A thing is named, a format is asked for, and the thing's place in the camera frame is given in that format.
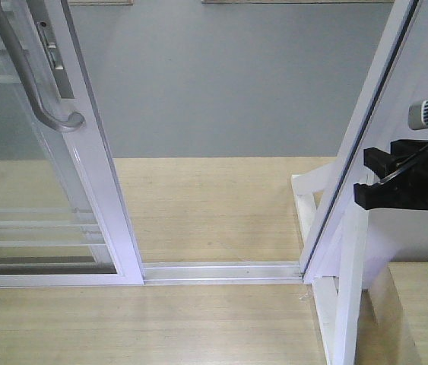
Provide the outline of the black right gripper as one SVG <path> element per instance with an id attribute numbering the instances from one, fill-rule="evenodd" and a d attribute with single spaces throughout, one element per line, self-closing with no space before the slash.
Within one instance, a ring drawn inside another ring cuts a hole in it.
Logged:
<path id="1" fill-rule="evenodd" d="M 353 185 L 354 201 L 365 210 L 377 208 L 428 211 L 428 140 L 400 139 L 391 143 L 390 151 L 403 160 L 420 160 L 407 167 L 387 152 L 367 148 L 363 152 L 363 164 L 380 179 L 398 181 L 373 185 Z"/>

